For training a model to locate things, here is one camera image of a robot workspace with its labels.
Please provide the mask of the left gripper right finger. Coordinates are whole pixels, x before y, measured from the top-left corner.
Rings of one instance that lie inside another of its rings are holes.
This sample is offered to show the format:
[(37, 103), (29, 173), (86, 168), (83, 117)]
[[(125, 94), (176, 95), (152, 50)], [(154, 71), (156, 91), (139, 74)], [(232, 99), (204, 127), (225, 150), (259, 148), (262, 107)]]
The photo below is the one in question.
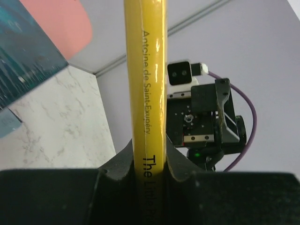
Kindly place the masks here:
[(166, 143), (167, 225), (297, 225), (300, 183), (282, 172), (207, 172)]

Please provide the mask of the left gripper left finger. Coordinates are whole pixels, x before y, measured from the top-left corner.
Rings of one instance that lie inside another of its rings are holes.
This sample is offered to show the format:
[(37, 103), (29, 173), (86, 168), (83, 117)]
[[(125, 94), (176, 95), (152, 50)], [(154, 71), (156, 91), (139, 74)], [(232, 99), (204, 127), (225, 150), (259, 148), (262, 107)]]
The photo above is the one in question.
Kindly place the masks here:
[(0, 173), (3, 225), (135, 225), (132, 143), (99, 168)]

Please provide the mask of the blue 20000 Leagues book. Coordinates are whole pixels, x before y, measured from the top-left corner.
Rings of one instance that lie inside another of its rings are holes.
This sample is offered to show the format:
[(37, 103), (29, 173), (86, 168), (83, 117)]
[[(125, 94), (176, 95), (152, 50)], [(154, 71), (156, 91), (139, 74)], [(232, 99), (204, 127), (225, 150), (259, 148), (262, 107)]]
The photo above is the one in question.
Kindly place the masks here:
[(0, 2), (0, 107), (55, 76), (68, 62), (18, 0)]

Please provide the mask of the yellow Little Prince book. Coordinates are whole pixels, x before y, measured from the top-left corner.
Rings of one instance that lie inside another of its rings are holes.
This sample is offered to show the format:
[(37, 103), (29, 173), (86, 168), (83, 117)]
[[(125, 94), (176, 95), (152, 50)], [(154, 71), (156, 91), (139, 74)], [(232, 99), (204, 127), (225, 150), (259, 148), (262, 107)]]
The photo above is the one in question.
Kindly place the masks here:
[(141, 225), (164, 223), (167, 3), (124, 1), (132, 143)]

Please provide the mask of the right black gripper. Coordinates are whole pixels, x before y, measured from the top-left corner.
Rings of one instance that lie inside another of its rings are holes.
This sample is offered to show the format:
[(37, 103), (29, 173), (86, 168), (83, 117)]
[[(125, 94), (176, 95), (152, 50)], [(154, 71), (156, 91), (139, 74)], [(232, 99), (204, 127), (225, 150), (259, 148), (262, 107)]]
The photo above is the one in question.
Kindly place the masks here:
[(235, 114), (230, 80), (216, 79), (168, 95), (166, 133), (177, 148), (244, 147), (245, 124)]

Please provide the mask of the light blue thin book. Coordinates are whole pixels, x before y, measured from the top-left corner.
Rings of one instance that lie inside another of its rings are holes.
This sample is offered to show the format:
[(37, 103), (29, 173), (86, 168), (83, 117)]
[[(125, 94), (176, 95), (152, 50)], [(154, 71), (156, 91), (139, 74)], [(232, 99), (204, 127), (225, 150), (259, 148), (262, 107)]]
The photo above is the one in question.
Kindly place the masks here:
[(17, 130), (23, 121), (9, 108), (0, 112), (0, 137), (3, 138)]

